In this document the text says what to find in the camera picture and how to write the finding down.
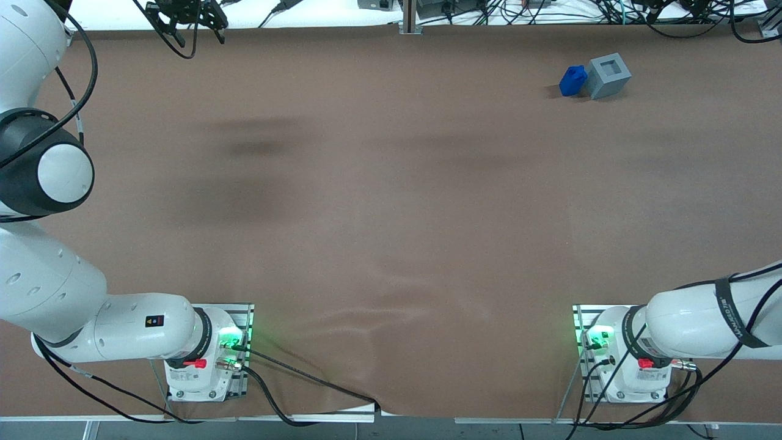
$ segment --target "floor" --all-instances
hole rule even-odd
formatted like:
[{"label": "floor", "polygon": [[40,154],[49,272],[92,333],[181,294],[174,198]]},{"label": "floor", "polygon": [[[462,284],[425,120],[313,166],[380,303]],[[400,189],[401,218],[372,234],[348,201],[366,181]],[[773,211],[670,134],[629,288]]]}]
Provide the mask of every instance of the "floor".
[{"label": "floor", "polygon": [[[143,425],[128,422],[103,422],[96,440],[221,440],[252,438],[253,440],[561,440],[569,427],[565,425],[525,424],[455,424],[452,419],[378,417],[373,424],[320,424],[293,428],[271,422],[209,422],[197,426],[168,424]],[[82,422],[0,422],[0,438],[11,440],[78,440],[82,438]],[[714,435],[722,440],[751,438],[772,440],[782,438],[779,425],[722,425]],[[639,431],[580,431],[573,440],[593,439],[671,440],[698,437],[683,425],[667,425]]]}]

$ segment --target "table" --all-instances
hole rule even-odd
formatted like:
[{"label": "table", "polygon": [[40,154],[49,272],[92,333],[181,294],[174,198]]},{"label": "table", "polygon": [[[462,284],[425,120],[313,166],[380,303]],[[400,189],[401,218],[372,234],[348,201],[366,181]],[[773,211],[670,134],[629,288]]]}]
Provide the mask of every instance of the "table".
[{"label": "table", "polygon": [[[154,34],[95,35],[95,190],[43,225],[111,293],[254,303],[257,349],[389,413],[550,420],[577,357],[573,304],[643,303],[779,258],[778,45],[595,26],[227,39],[185,62]],[[610,52],[633,72],[622,94],[558,96],[567,66]],[[76,90],[86,61],[74,40],[63,71]],[[39,104],[70,105],[56,81]],[[0,415],[107,414],[28,341],[0,323]],[[161,402],[145,360],[82,367]],[[682,420],[782,422],[777,370],[732,362]],[[263,372],[288,413],[359,405]],[[176,408],[269,414],[258,392]]]},{"label": "table", "polygon": [[[627,10],[633,8],[630,0],[622,0]],[[231,29],[257,27],[268,12],[277,5],[278,0],[241,0],[234,5],[224,7]],[[510,0],[511,11],[521,11],[521,0]],[[766,10],[763,0],[737,5],[737,15],[761,13]],[[146,18],[138,11],[131,0],[74,0],[72,15],[87,30],[93,31],[132,31],[152,29]],[[660,20],[678,19],[687,15],[687,11],[678,4],[663,9]],[[454,24],[473,24],[479,13],[467,13],[454,18]],[[590,0],[557,0],[543,9],[536,19],[537,23],[596,23],[601,14]],[[331,26],[378,26],[389,22],[401,21],[402,12],[395,3],[391,12],[358,9],[354,0],[303,0],[299,5],[284,13],[277,14],[264,27],[331,27]],[[520,16],[515,23],[528,23],[531,19]],[[447,24],[445,20],[432,21],[429,25]],[[499,12],[493,14],[489,24],[506,24]]]}]

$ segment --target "blue block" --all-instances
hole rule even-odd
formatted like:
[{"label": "blue block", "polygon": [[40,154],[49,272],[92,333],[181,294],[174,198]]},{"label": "blue block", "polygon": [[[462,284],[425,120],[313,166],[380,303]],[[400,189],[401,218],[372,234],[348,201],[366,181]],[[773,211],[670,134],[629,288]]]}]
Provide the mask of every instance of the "blue block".
[{"label": "blue block", "polygon": [[586,80],[587,71],[584,70],[584,66],[570,66],[559,81],[559,91],[562,92],[562,96],[573,96],[581,90]]},{"label": "blue block", "polygon": [[604,98],[619,92],[632,77],[618,53],[591,60],[586,66],[586,74],[584,88],[592,99]]}]

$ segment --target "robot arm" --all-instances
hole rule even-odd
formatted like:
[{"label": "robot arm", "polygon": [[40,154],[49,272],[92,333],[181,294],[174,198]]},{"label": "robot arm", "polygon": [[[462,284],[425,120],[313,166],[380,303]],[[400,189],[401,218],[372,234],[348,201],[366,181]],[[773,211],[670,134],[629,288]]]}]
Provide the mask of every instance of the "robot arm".
[{"label": "robot arm", "polygon": [[108,295],[104,275],[34,221],[79,206],[94,182],[66,130],[27,148],[56,123],[32,106],[69,37],[45,0],[0,2],[0,319],[29,330],[39,355],[37,340],[67,362],[165,359],[180,400],[222,401],[243,338],[225,311],[173,294]]},{"label": "robot arm", "polygon": [[[743,328],[763,295],[782,280],[782,261],[730,281],[735,312],[726,298],[717,298],[714,283],[656,294],[637,327],[645,321],[647,342],[670,358],[725,358],[744,338]],[[736,359],[782,359],[782,296],[772,295],[752,327],[752,336],[767,347],[742,341]]]},{"label": "robot arm", "polygon": [[735,359],[782,360],[780,286],[782,261],[661,292],[647,305],[606,309],[582,335],[595,362],[610,362],[599,375],[606,399],[661,402],[672,366],[694,368],[687,358],[725,359],[739,343]]}]

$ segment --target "gray cube with square hole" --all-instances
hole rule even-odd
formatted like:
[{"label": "gray cube with square hole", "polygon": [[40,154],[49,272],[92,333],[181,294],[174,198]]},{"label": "gray cube with square hole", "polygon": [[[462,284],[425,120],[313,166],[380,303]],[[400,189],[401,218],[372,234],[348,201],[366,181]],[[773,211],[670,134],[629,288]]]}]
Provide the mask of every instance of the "gray cube with square hole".
[{"label": "gray cube with square hole", "polygon": [[618,53],[590,60],[586,67],[586,74],[588,76],[584,88],[592,99],[600,99],[618,93],[632,76]]}]

